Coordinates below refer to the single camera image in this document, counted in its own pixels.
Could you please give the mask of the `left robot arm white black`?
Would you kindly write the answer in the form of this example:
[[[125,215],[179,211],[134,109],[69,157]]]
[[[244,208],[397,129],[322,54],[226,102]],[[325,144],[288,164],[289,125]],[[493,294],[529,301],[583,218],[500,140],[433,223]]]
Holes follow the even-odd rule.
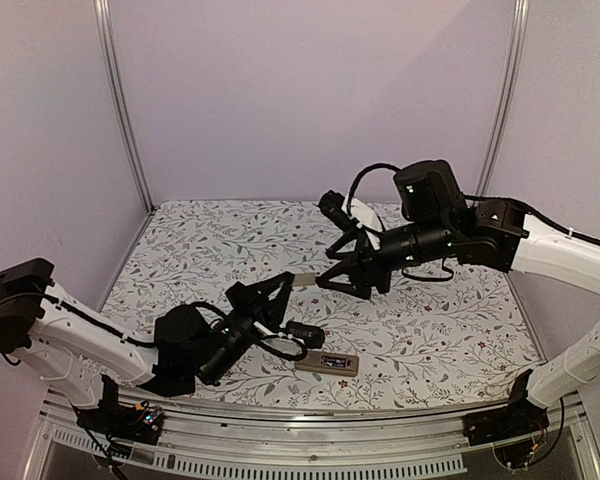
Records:
[[[252,347],[295,361],[303,340],[282,328],[293,275],[230,287],[225,314],[206,302],[173,308],[141,340],[84,306],[51,278],[54,266],[35,258],[0,272],[0,354],[36,369],[108,434],[128,426],[128,412],[104,384],[91,380],[80,358],[90,358],[140,389],[162,397],[191,394],[196,382],[215,385]]]

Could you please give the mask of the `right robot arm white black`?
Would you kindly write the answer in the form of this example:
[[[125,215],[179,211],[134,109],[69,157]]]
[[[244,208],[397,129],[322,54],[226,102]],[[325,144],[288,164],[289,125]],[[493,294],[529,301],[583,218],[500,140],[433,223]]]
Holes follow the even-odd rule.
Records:
[[[323,289],[360,299],[386,294],[393,272],[453,258],[462,265],[539,275],[600,295],[600,240],[561,226],[511,198],[464,195],[450,164],[423,160],[392,166],[406,223],[386,230],[375,212],[347,195],[329,191],[321,212],[343,235],[326,255],[333,266],[317,276]],[[517,436],[536,409],[600,374],[600,320],[579,341],[547,364],[521,374],[497,427]]]

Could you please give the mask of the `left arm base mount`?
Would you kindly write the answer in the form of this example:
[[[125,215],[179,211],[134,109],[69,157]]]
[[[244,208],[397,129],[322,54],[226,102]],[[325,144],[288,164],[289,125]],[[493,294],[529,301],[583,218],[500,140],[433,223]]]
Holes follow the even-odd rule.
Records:
[[[73,406],[77,425],[104,434],[108,440],[157,445],[164,424],[163,410],[148,401],[134,406],[120,404],[118,385],[107,375],[102,375],[101,379],[102,395],[94,408]]]

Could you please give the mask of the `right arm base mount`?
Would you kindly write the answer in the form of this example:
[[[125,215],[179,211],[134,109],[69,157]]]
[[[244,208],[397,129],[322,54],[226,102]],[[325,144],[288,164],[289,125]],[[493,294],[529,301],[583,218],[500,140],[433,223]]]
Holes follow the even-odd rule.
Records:
[[[549,426],[547,408],[537,407],[527,398],[531,373],[527,369],[516,378],[504,406],[463,417],[463,435],[471,446],[531,434]]]

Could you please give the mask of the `remote battery cover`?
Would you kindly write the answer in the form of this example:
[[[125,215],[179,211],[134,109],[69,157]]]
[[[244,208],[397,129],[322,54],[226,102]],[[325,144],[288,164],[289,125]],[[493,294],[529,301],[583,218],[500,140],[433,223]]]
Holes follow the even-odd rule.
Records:
[[[316,275],[313,272],[298,273],[294,275],[293,287],[307,287],[316,283]]]

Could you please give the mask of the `white remote control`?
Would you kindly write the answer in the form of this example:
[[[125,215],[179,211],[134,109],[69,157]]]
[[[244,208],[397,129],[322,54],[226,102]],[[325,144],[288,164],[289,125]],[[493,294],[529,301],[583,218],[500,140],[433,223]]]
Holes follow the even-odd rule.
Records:
[[[305,372],[355,377],[359,372],[359,358],[338,353],[309,351],[304,359],[294,362],[294,367]]]

